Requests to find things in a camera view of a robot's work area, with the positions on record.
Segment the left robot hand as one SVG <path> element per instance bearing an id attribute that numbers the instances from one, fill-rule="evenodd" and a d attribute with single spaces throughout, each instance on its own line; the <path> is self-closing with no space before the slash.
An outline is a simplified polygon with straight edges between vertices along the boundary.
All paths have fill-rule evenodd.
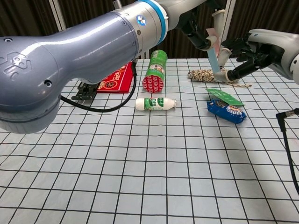
<path id="1" fill-rule="evenodd" d="M 213 11 L 215 34 L 206 36 L 198 27 L 198 7 L 206 3 Z M 195 48 L 209 51 L 217 43 L 224 28 L 225 9 L 218 0 L 162 0 L 168 16 L 168 30 L 179 29 Z"/>

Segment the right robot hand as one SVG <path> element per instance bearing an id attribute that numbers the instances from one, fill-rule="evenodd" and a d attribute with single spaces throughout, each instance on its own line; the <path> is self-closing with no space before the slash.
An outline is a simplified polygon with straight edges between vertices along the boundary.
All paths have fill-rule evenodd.
<path id="1" fill-rule="evenodd" d="M 221 44 L 229 55 L 237 55 L 237 61 L 243 64 L 233 70 L 215 72 L 216 80 L 233 82 L 269 67 L 299 83 L 298 34 L 257 28 L 250 30 L 245 37 L 228 39 Z"/>

